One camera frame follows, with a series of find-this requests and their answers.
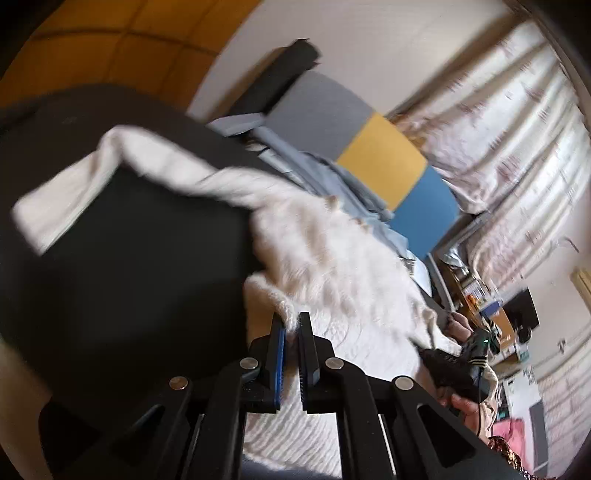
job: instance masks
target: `patterned fabric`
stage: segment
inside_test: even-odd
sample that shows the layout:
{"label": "patterned fabric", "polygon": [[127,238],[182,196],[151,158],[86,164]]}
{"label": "patterned fabric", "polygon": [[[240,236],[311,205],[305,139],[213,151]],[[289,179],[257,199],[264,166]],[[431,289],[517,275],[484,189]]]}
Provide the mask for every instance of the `patterned fabric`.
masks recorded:
{"label": "patterned fabric", "polygon": [[538,27],[517,26],[396,121],[466,212],[494,210],[467,245],[505,287],[543,258],[591,176],[576,93]]}
{"label": "patterned fabric", "polygon": [[492,434],[503,437],[511,450],[521,458],[521,465],[531,471],[531,465],[527,462],[525,421],[523,419],[506,419],[496,422],[492,426]]}
{"label": "patterned fabric", "polygon": [[511,447],[509,447],[509,444],[503,437],[491,437],[490,441],[488,442],[488,448],[499,452],[503,458],[507,460],[507,463],[517,470],[521,475],[523,475],[523,478],[526,480],[542,480],[540,477],[532,475],[525,468],[523,468],[521,465],[521,458],[519,458],[519,455],[511,450]]}
{"label": "patterned fabric", "polygon": [[562,475],[591,430],[591,339],[538,380],[548,437],[548,473]]}

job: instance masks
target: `black device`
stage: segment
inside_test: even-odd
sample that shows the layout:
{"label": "black device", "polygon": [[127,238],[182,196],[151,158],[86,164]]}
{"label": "black device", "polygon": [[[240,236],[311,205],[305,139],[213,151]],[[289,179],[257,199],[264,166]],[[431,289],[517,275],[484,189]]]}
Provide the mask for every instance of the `black device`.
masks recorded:
{"label": "black device", "polygon": [[[55,479],[239,479],[246,413],[280,408],[284,344],[276,315],[248,357],[215,377],[164,382]],[[343,479],[394,480],[392,463],[402,480],[521,479],[411,378],[369,377],[335,357],[307,313],[298,352],[303,408],[336,414]]]}
{"label": "black device", "polygon": [[439,349],[424,349],[419,353],[436,386],[453,387],[458,395],[480,403],[491,391],[489,381],[482,378],[490,345],[490,332],[477,328],[462,344],[459,356]]}
{"label": "black device", "polygon": [[520,326],[517,328],[517,339],[519,343],[527,343],[531,340],[531,328]]}
{"label": "black device", "polygon": [[535,311],[534,301],[531,298],[530,289],[528,288],[520,291],[515,297],[504,303],[503,310],[505,310],[507,318],[516,332],[520,330],[527,331],[528,328],[533,330],[540,324],[538,314]]}

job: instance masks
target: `person's hand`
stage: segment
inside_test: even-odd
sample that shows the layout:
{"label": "person's hand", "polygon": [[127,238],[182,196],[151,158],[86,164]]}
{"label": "person's hand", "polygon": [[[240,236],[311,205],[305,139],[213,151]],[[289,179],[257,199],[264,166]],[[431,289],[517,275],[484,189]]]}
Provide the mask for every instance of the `person's hand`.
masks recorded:
{"label": "person's hand", "polygon": [[449,321],[444,332],[448,337],[456,339],[460,343],[464,343],[474,333],[468,319],[461,313],[453,312],[449,315]]}
{"label": "person's hand", "polygon": [[464,425],[483,442],[488,444],[488,437],[486,436],[486,413],[484,408],[481,408],[476,402],[468,398],[461,397],[453,392],[449,387],[439,388],[437,390],[439,403],[441,406],[447,408],[452,406],[462,412]]}

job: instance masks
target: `desk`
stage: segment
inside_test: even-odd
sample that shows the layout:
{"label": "desk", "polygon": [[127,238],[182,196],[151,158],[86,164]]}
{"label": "desk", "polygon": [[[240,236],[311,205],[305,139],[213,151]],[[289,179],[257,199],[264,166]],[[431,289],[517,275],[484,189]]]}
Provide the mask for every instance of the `desk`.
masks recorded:
{"label": "desk", "polygon": [[454,303],[459,302],[457,311],[464,315],[464,317],[470,320],[477,327],[484,327],[480,313],[478,313],[478,310],[476,310],[470,304],[470,302],[468,302],[468,299],[464,295],[462,286],[457,280],[452,268],[442,261],[439,261],[438,266],[441,276],[443,277],[447,289],[452,297],[452,301],[454,301]]}
{"label": "desk", "polygon": [[[480,316],[480,313],[478,312],[476,307],[472,305],[464,295],[462,286],[456,278],[453,269],[446,263],[440,261],[439,270],[441,272],[441,275],[443,276],[443,280],[446,283],[447,289],[449,290],[452,300],[454,302],[457,301],[460,303],[460,306],[457,309],[457,311],[464,315],[464,317],[470,320],[475,326],[488,330],[488,326]],[[501,335],[498,339],[499,344],[501,346],[501,350],[504,350],[511,346],[515,341],[515,331],[513,330],[511,322],[507,318],[507,315],[503,308],[500,308],[497,313],[492,315],[491,320],[501,331]]]}

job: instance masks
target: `pink cloth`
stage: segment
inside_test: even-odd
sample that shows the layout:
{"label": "pink cloth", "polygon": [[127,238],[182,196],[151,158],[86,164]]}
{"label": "pink cloth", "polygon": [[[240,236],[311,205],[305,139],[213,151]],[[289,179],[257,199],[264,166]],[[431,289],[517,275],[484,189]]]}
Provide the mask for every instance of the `pink cloth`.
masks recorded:
{"label": "pink cloth", "polygon": [[492,434],[503,437],[511,450],[520,456],[523,468],[531,472],[525,459],[525,422],[522,419],[498,421],[492,426]]}

